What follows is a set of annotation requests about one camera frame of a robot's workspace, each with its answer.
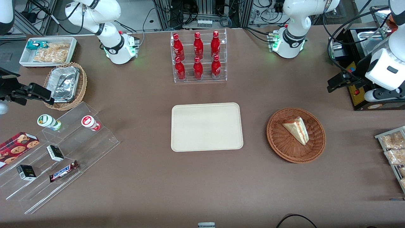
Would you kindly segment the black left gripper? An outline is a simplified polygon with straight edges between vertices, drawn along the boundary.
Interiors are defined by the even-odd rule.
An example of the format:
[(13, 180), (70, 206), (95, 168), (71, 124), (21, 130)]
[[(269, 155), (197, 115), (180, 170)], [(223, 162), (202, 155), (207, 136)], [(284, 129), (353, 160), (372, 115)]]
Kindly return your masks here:
[(373, 82), (366, 78), (365, 74), (369, 69), (372, 54), (368, 54), (355, 63), (355, 71), (351, 77), (348, 73), (340, 72), (328, 80), (328, 93), (334, 92), (336, 89), (343, 87), (354, 87), (359, 89), (364, 86), (373, 86)]

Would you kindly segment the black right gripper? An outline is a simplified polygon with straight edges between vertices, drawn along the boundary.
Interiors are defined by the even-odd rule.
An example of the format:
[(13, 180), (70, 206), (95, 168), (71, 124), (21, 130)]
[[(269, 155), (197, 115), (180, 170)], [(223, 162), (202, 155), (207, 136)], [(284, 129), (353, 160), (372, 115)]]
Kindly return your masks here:
[(18, 81), (20, 75), (6, 69), (0, 68), (0, 98), (5, 98), (7, 102), (14, 102), (19, 105), (25, 106), (28, 99), (36, 99), (45, 102), (46, 104), (53, 105), (54, 98), (52, 92), (36, 83), (28, 85), (28, 94), (19, 93), (15, 90), (21, 88)]

